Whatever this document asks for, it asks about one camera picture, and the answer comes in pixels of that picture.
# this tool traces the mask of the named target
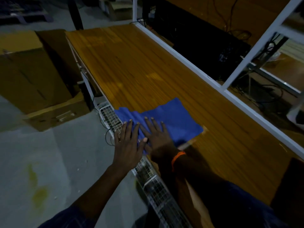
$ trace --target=orange bracelet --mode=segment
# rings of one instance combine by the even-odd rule
[[[171,161],[172,172],[174,172],[174,166],[173,166],[173,165],[174,165],[175,161],[177,160],[177,158],[178,158],[179,156],[184,155],[184,154],[186,154],[184,151],[180,151],[180,152],[178,152],[177,155],[175,155],[175,157],[172,159],[172,161]]]

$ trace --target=microfiber towel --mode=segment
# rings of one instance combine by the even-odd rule
[[[149,119],[154,117],[156,122],[160,125],[160,128],[160,122],[164,122],[176,147],[186,143],[203,132],[203,128],[192,119],[178,98],[174,98],[164,105],[160,105],[153,110],[145,111],[143,113],[137,111],[130,112],[126,107],[120,107],[118,110],[115,110],[115,113],[122,122],[132,119],[133,127],[137,122],[140,122],[147,131],[150,130],[144,120],[145,117],[148,117]],[[143,138],[144,134],[139,130],[138,139],[141,140]]]

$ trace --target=wooden table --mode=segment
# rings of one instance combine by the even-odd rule
[[[115,109],[151,110],[178,97],[206,132],[193,147],[212,170],[270,204],[296,155],[134,25],[67,32]],[[178,195],[183,188],[178,187]],[[193,211],[178,197],[192,223]]]

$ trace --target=hand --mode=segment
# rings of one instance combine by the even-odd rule
[[[149,139],[149,143],[145,145],[145,150],[151,155],[151,160],[158,163],[163,161],[164,159],[172,159],[178,152],[177,148],[174,146],[172,139],[167,131],[167,128],[163,122],[161,122],[162,130],[154,120],[151,118],[150,120],[145,117],[145,122],[151,131],[149,133],[142,125],[140,125],[140,129],[143,134]]]
[[[137,147],[138,128],[139,123],[136,124],[132,132],[132,120],[130,120],[128,124],[124,122],[119,135],[118,131],[114,133],[115,152],[113,165],[126,171],[126,173],[139,163],[148,140],[147,138],[142,139]]]

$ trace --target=wire rack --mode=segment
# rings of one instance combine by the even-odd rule
[[[115,130],[121,130],[122,123],[107,102],[98,106],[101,120],[113,137]],[[192,227],[146,156],[143,156],[132,172],[164,227]]]

